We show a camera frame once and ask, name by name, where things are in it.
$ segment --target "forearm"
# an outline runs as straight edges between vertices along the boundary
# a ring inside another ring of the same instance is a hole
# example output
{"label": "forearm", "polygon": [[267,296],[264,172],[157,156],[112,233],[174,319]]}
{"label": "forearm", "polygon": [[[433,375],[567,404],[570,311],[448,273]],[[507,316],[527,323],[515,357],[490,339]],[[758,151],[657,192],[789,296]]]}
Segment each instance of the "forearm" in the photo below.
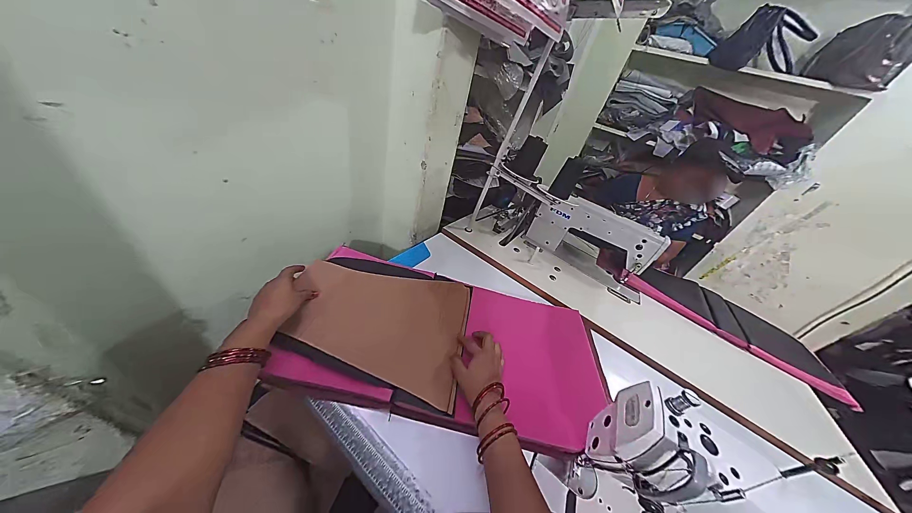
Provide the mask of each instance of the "forearm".
{"label": "forearm", "polygon": [[[274,333],[245,321],[222,348],[265,348]],[[211,511],[259,370],[237,363],[197,374],[83,510]]]}
{"label": "forearm", "polygon": [[[479,407],[479,414],[484,411],[485,401]],[[497,426],[509,422],[501,406],[495,406],[479,425],[480,438],[490,433]],[[488,485],[488,500],[491,502],[491,513],[550,513],[544,502],[538,483],[532,476],[528,463],[519,446],[515,434],[498,438],[484,452],[484,475]]]}

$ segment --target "white table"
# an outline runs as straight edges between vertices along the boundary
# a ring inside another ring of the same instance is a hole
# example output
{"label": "white table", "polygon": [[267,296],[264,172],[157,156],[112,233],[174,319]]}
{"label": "white table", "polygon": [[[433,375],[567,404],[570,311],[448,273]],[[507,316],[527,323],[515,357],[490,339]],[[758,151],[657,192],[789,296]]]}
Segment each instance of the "white table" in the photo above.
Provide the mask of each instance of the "white table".
{"label": "white table", "polygon": [[[418,264],[416,266],[418,269],[433,271],[470,285],[489,288],[519,298],[545,302],[532,290],[457,245],[445,235],[434,236],[426,241],[425,245],[430,251],[430,257]],[[665,316],[667,319],[661,318],[661,321],[657,321],[657,318],[653,318],[647,324],[660,325],[666,321],[673,322],[671,319],[677,317],[677,314],[666,310],[658,310],[657,315]],[[682,336],[704,338],[709,335],[696,327],[693,327],[696,331],[691,331],[689,322],[687,324],[688,327],[675,327],[675,330],[681,330],[681,333],[675,334],[679,339]],[[630,384],[643,381],[652,381],[662,388],[663,393],[680,391],[679,384],[656,372],[615,343],[597,333],[593,333],[593,335],[598,358],[602,363],[607,384],[612,393],[616,393],[617,390]],[[789,398],[782,398],[782,400],[784,403],[789,402]],[[391,494],[392,497],[388,498],[391,499],[391,502],[395,502],[397,499],[401,499],[401,493],[390,492],[391,489],[411,489],[414,491],[409,494],[409,500],[400,500],[398,504],[407,503],[408,508],[412,510],[440,512],[488,510],[482,468],[475,461],[477,445],[475,437],[390,416],[381,411],[334,404],[332,407],[344,413],[349,420],[359,426],[357,429],[347,431],[339,430],[339,426],[336,428],[340,433],[344,432],[341,435],[345,438],[343,446],[360,447],[355,452],[363,452],[367,446],[370,454],[356,455],[355,466],[356,470],[361,470],[362,478],[367,472],[368,480],[381,481],[373,486],[375,495],[378,492],[380,495]],[[694,428],[699,429],[696,427],[698,420],[711,426],[713,438],[721,450],[719,460],[714,464],[720,471],[730,476],[730,468],[737,467],[741,475],[739,486],[745,487],[763,481],[775,476],[778,470],[798,465],[798,461],[792,456],[768,444],[726,414],[708,405],[701,406],[697,410],[699,412],[693,416]],[[825,427],[838,431],[832,421]],[[378,451],[388,455],[391,463],[383,465],[372,463],[378,460]],[[527,453],[526,456],[527,459],[532,458],[531,454]],[[534,474],[552,511],[564,511],[566,488],[541,466],[534,466]],[[638,513],[641,509],[635,499],[610,477],[600,479],[599,490],[596,499],[579,501],[577,511],[580,513],[606,511],[607,506],[611,506],[611,510],[615,513],[627,511]],[[719,508],[735,508],[745,511],[788,510],[814,513],[836,510],[853,513],[873,511],[842,488],[816,474],[800,476],[789,481],[779,481],[751,493],[749,498],[749,502],[740,504],[724,506],[707,504],[691,506],[688,510],[716,511]],[[782,509],[783,504],[788,504],[789,507]]]}
{"label": "white table", "polygon": [[643,295],[640,304],[622,301],[548,252],[538,253],[530,263],[532,249],[519,238],[506,247],[499,246],[503,236],[491,233],[491,222],[492,219],[483,220],[467,232],[463,228],[468,218],[464,218],[447,226],[444,235],[458,239],[527,287],[578,309],[605,331],[692,384],[698,392],[798,453],[810,457],[850,455],[843,466],[843,479],[896,510],[808,385],[670,312],[652,298]]}

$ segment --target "sewing machine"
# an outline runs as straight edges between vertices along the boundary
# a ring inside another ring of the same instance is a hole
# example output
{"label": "sewing machine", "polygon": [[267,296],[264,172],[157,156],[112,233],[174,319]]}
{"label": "sewing machine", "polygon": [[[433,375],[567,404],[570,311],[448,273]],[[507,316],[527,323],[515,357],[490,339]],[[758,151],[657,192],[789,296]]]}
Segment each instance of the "sewing machine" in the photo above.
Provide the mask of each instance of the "sewing machine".
{"label": "sewing machine", "polygon": [[[494,232],[507,233],[501,241],[506,246],[517,236],[523,238],[535,253],[548,251],[605,285],[608,291],[626,302],[639,303],[639,293],[625,287],[630,274],[640,274],[652,265],[671,244],[666,236],[584,198],[572,196],[583,172],[581,163],[567,161],[545,188],[536,180],[513,173],[497,165],[489,172],[492,178],[504,179],[519,190],[511,207],[492,214]],[[487,194],[487,185],[481,198]],[[466,228],[474,229],[482,200]],[[599,250],[613,255],[599,258]]]}
{"label": "sewing machine", "polygon": [[[539,456],[538,461],[582,499],[596,496],[599,475],[610,476],[632,490],[649,513],[665,511],[666,506],[743,501],[753,490],[814,470],[836,476],[838,465],[845,462],[840,457],[815,458],[812,464],[778,473],[770,468],[743,467],[743,476],[733,466],[720,466],[724,461],[720,448],[725,447],[726,452],[734,448],[740,453],[751,449],[738,447],[709,424],[710,420],[700,414],[700,406],[697,394],[686,389],[663,397],[661,389],[651,382],[628,386],[589,424],[582,455],[573,461]],[[750,459],[759,466],[769,466],[762,455],[754,453]],[[754,470],[767,477],[739,486]]]}

